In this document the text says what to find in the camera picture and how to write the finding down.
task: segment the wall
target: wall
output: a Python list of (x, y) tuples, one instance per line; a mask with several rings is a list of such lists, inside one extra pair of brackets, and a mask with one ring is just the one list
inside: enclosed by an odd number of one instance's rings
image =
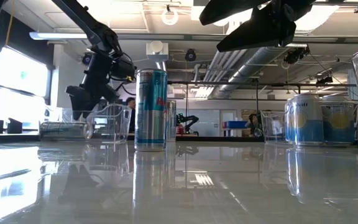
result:
[(86, 66), (74, 59), (75, 54), (67, 45), (55, 45), (53, 52), (51, 105), (61, 108), (71, 108), (70, 97), (66, 93), (66, 87), (78, 86), (84, 78)]

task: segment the box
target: box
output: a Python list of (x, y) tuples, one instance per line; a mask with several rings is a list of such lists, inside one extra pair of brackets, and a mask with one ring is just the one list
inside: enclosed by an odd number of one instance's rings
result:
[(246, 121), (227, 121), (226, 128), (229, 129), (244, 129), (246, 128)]

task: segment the black robotic arm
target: black robotic arm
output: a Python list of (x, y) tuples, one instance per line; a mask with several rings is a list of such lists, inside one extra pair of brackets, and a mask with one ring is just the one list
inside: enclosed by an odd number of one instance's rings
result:
[(85, 72), (83, 82), (79, 86), (68, 86), (73, 108), (73, 118), (84, 118), (104, 97), (109, 103), (118, 99), (116, 91), (108, 85), (110, 78), (131, 82), (136, 67), (131, 59), (124, 56), (118, 42), (117, 34), (108, 26), (98, 22), (87, 12), (77, 0), (52, 0), (70, 19), (86, 34), (94, 52)]

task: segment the energy drink can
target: energy drink can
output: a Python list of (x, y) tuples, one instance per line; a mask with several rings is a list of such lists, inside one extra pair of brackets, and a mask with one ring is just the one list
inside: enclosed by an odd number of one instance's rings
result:
[(355, 140), (352, 100), (347, 96), (325, 96), (322, 105), (324, 140), (328, 144), (352, 144)]
[(136, 76), (136, 151), (164, 150), (167, 83), (163, 70), (143, 69)]
[(292, 99), (288, 99), (285, 103), (285, 114), (284, 114), (284, 128), (285, 128), (285, 140), (288, 142), (293, 141), (293, 135), (291, 132), (292, 128), (292, 114), (293, 114), (293, 108), (291, 104)]
[(49, 139), (91, 139), (92, 125), (87, 122), (46, 121), (40, 125), (40, 138)]
[(167, 100), (165, 110), (165, 140), (166, 142), (175, 142), (177, 136), (177, 102)]
[(323, 113), (317, 94), (295, 95), (291, 101), (293, 108), (292, 132), (295, 144), (318, 145), (324, 141)]

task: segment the red bull can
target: red bull can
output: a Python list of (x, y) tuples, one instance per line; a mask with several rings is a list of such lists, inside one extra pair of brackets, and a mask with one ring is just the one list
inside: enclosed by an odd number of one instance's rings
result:
[(136, 76), (136, 151), (163, 151), (165, 107), (167, 102), (167, 73), (143, 69)]

